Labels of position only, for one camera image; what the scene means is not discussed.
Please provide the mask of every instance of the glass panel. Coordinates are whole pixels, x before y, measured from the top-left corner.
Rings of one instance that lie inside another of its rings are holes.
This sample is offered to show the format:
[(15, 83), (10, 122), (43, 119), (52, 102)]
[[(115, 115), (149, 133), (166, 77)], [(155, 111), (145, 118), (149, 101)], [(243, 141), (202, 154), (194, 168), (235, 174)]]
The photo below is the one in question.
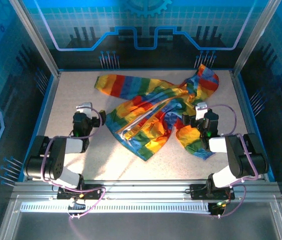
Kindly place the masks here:
[(19, 175), (50, 72), (8, 1), (0, 1), (0, 223)]
[(60, 69), (232, 68), (267, 0), (24, 0)]
[(282, 2), (241, 75), (282, 190)]

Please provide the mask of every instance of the blue enclosure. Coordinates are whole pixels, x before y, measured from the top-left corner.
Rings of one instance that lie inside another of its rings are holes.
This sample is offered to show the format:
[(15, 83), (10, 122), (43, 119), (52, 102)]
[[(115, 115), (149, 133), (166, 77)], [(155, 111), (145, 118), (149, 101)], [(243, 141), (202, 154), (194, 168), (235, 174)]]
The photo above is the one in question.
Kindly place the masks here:
[(282, 0), (0, 0), (0, 225), (59, 73), (200, 64), (233, 70), (282, 191)]

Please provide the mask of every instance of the speckled work surface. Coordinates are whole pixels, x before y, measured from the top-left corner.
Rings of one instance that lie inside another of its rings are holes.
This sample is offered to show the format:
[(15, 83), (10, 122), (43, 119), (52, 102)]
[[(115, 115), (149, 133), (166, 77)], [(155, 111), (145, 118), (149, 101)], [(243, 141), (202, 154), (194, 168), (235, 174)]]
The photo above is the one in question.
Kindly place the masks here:
[[(68, 135), (72, 130), (72, 116), (75, 107), (83, 102), (92, 102), (97, 110), (112, 111), (125, 100), (107, 96), (94, 89), (96, 78), (105, 74), (120, 74), (145, 78), (157, 78), (179, 84), (191, 77), (194, 70), (174, 71), (113, 71), (113, 72), (63, 72), (56, 91), (45, 135)], [(237, 113), (236, 133), (246, 133), (241, 109), (234, 91), (230, 73), (218, 70), (220, 78), (216, 92), (207, 100), (209, 105), (228, 104)], [(219, 114), (219, 133), (228, 133), (234, 125), (234, 117), (229, 109), (213, 109)], [(167, 143), (148, 161), (143, 161), (123, 147), (107, 127), (100, 128), (90, 139), (86, 153), (68, 154), (65, 166), (71, 171), (82, 173), (90, 180), (176, 180), (205, 179), (227, 165), (225, 153), (216, 153), (206, 161), (190, 155), (184, 150), (173, 131)]]

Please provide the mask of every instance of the rainbow cloth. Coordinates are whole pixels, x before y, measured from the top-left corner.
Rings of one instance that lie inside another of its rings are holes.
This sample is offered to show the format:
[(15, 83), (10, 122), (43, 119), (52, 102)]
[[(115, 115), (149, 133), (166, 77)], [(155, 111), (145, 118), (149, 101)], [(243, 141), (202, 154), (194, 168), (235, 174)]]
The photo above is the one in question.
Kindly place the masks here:
[(125, 147), (148, 160), (168, 140), (172, 128), (190, 153), (204, 160), (212, 152), (202, 149), (200, 133), (182, 123), (182, 113), (195, 115), (194, 106), (218, 88), (219, 78), (201, 65), (197, 73), (180, 85), (135, 76), (99, 76), (95, 88), (128, 100), (106, 116), (106, 125)]

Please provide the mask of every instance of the striped fabric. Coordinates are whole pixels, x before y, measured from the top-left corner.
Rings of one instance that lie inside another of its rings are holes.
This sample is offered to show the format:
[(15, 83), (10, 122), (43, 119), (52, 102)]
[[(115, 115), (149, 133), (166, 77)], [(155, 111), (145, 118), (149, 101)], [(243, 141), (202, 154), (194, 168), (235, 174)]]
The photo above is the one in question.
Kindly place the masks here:
[(202, 149), (200, 133), (184, 126), (182, 113), (195, 115), (194, 106), (218, 88), (219, 78), (201, 65), (197, 73), (180, 85), (135, 76), (99, 76), (95, 88), (128, 100), (106, 116), (106, 125), (125, 147), (148, 160), (168, 140), (172, 128), (190, 153), (204, 160), (213, 153)]

